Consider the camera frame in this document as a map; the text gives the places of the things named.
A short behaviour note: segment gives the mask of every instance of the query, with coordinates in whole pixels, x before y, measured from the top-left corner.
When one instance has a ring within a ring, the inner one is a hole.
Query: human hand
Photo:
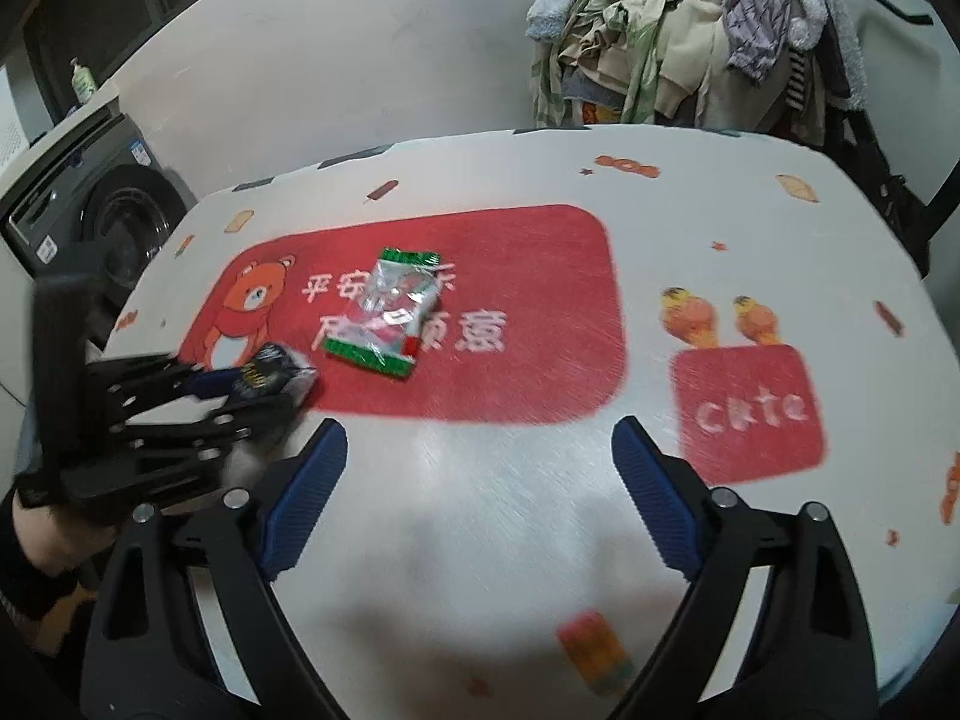
[[[116,528],[91,525],[65,506],[24,509],[13,496],[13,530],[23,554],[48,577],[76,568],[109,547]]]

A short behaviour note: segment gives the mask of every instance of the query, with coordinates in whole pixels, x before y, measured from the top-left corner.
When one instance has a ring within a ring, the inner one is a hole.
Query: cartoon bear
[[[267,341],[270,309],[282,295],[287,269],[295,261],[290,254],[276,262],[251,262],[240,271],[200,345],[199,362],[213,370],[238,367],[253,357]]]

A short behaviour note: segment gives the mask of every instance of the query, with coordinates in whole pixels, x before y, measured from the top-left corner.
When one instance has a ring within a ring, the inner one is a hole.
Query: white table
[[[807,187],[787,188],[818,201],[791,196],[778,175],[800,177]],[[433,218],[448,214],[459,215]],[[419,221],[270,244],[408,218]],[[301,562],[275,585],[351,717],[606,716],[616,698],[590,692],[555,631],[598,610],[640,667],[685,588],[613,468],[611,428],[624,415],[667,453],[726,442],[700,468],[752,506],[832,509],[882,679],[952,611],[960,551],[941,502],[960,449],[957,360],[913,265],[822,155],[755,135],[604,127],[402,143],[305,167],[192,209],[107,350],[178,349],[198,315],[189,338],[204,337],[238,274],[283,255],[294,262],[270,335],[310,346],[344,302],[341,276],[373,264],[385,229],[397,247],[432,238],[455,266],[446,334],[407,384],[314,353],[325,410],[290,450],[333,415],[349,460]],[[709,346],[709,328],[666,332],[661,293],[673,287],[712,305],[719,349],[694,348]],[[741,295],[771,309],[779,338],[759,335],[770,330],[762,309],[741,334]],[[485,336],[501,350],[458,348],[479,310],[504,314]],[[713,372],[698,379],[699,367]],[[709,692],[736,673],[761,590],[756,577]]]

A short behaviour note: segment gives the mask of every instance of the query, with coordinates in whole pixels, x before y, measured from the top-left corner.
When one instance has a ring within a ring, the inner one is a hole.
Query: soap bottle
[[[70,60],[70,66],[73,68],[73,79],[70,80],[70,84],[73,86],[78,102],[84,105],[97,91],[97,82],[93,80],[90,69],[80,64],[77,57]]]

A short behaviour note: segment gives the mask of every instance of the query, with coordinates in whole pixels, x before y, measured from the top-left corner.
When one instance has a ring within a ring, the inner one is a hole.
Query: wall
[[[200,0],[114,76],[198,197],[368,146],[529,125],[534,0]]]
[[[894,173],[928,202],[960,159],[960,52],[923,0],[891,0],[930,13],[913,26],[871,0],[847,0],[863,46],[870,115]],[[960,347],[960,212],[933,239],[925,280],[953,345]]]

